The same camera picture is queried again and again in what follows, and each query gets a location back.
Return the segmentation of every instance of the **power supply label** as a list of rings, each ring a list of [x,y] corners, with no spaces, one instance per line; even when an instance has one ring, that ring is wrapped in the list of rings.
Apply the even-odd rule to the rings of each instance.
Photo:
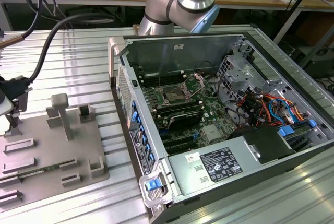
[[[213,182],[219,182],[243,172],[229,147],[201,155],[200,159]]]

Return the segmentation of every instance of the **light blue robot joint cap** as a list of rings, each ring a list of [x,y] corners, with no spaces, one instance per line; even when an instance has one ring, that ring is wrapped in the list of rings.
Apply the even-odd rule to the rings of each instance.
[[[214,5],[206,14],[203,19],[197,23],[196,26],[190,31],[190,33],[203,33],[206,32],[214,23],[219,13],[219,6]]]

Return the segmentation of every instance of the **motherboard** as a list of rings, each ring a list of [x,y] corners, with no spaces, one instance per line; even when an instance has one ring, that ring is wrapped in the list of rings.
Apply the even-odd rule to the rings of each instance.
[[[158,79],[156,84],[150,77],[141,87],[169,155],[222,142],[237,129],[210,76],[181,72],[178,78]],[[171,84],[173,80],[183,82]]]

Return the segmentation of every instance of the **green circuit board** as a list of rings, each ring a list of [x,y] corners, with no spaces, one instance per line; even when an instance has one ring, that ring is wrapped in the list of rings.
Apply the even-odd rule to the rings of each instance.
[[[189,76],[184,83],[186,90],[181,83],[142,87],[146,103],[170,155],[222,142],[237,129],[225,107],[219,102],[214,86],[205,77],[201,84],[195,76],[187,74]],[[201,115],[196,118],[197,122],[182,127],[187,122],[181,120],[181,125],[172,129],[173,119],[192,113],[197,117]]]

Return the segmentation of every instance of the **white label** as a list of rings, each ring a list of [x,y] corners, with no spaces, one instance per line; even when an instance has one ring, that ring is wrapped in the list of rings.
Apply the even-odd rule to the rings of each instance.
[[[179,50],[183,49],[183,44],[182,45],[174,45],[174,50]]]
[[[232,169],[233,169],[233,170],[240,169],[240,166],[234,166]]]
[[[190,154],[190,155],[186,155],[185,157],[186,157],[186,159],[187,159],[188,163],[190,163],[190,162],[193,162],[193,161],[196,161],[196,160],[199,160],[199,159],[200,159],[200,158],[199,158],[199,153],[198,153],[198,152],[195,152],[195,153],[193,153],[193,154]]]

